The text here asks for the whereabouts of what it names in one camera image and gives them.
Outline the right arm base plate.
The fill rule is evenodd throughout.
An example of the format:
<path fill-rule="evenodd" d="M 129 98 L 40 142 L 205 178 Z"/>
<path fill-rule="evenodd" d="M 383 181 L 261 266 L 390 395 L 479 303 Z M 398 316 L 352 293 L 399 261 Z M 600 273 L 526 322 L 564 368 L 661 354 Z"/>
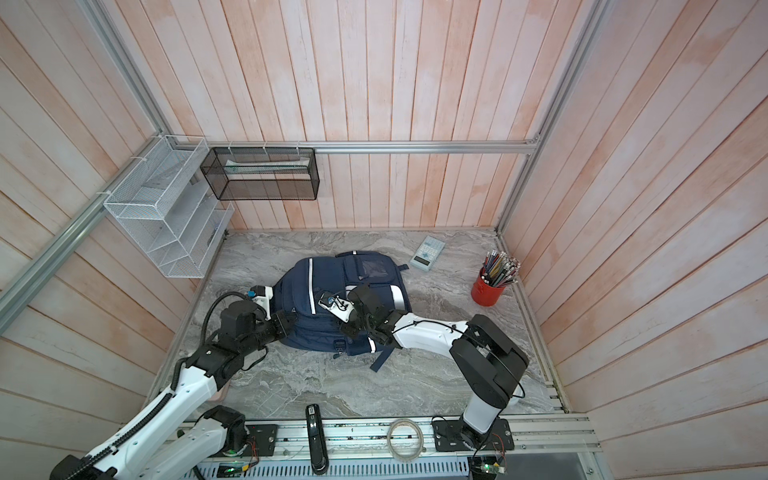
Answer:
<path fill-rule="evenodd" d="M 515 448 L 509 422 L 502 418 L 496 418 L 486 433 L 477 433 L 462 419 L 447 420 L 442 416 L 433 417 L 430 425 L 438 452 L 512 451 Z"/>

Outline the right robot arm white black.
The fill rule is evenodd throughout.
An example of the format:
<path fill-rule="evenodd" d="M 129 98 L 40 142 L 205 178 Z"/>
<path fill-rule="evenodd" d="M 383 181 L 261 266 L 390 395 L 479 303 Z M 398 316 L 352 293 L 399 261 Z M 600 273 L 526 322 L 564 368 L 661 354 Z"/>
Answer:
<path fill-rule="evenodd" d="M 475 315 L 468 321 L 447 322 L 391 309 L 367 286 L 344 298 L 323 294 L 318 305 L 339 320 L 341 332 L 353 338 L 365 333 L 376 344 L 420 349 L 452 359 L 472 390 L 457 421 L 443 432 L 470 449 L 491 439 L 499 414 L 514 398 L 525 396 L 521 380 L 529 358 L 491 319 Z"/>

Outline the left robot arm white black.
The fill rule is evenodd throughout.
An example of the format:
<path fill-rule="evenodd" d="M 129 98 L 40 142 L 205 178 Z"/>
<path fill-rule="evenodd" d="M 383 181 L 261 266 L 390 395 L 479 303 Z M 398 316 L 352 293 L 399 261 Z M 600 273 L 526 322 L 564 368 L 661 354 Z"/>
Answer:
<path fill-rule="evenodd" d="M 203 330 L 198 348 L 180 359 L 170 384 L 131 421 L 87 455 L 66 456 L 53 479 L 176 479 L 214 454 L 239 456 L 256 450 L 240 412 L 225 406 L 206 411 L 186 434 L 166 441 L 185 419 L 210 400 L 255 351 L 286 338 L 297 315 L 272 311 L 267 288 L 234 293 L 220 313 L 220 326 Z"/>

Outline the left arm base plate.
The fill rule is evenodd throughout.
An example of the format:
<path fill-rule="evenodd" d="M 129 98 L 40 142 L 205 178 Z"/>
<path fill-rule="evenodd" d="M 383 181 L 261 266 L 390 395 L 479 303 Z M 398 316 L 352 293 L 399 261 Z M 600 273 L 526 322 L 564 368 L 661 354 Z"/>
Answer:
<path fill-rule="evenodd" d="M 247 424 L 245 431 L 245 434 L 237 433 L 233 439 L 227 439 L 224 447 L 210 455 L 210 458 L 251 458 L 255 460 L 274 455 L 278 432 L 277 424 Z"/>

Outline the light green calculator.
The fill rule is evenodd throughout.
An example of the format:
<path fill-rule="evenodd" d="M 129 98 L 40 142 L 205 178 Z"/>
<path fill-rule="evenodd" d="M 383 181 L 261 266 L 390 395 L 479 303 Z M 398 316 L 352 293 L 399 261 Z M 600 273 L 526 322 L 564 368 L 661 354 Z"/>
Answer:
<path fill-rule="evenodd" d="M 428 272 L 431 270 L 444 248 L 444 241 L 432 236 L 426 236 L 410 259 L 409 264 L 416 269 Z"/>

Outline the navy blue student backpack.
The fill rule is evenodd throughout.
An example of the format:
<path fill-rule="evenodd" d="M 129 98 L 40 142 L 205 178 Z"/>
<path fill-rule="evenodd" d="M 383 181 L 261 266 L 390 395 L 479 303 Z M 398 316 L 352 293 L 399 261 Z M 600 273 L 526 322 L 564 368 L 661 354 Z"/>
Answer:
<path fill-rule="evenodd" d="M 357 356 L 378 353 L 371 365 L 379 371 L 394 348 L 374 339 L 373 329 L 352 318 L 363 287 L 374 306 L 385 312 L 412 310 L 402 272 L 406 264 L 375 251 L 348 251 L 336 256 L 299 260 L 273 286 L 271 308 L 296 316 L 291 333 L 281 343 L 295 349 Z"/>

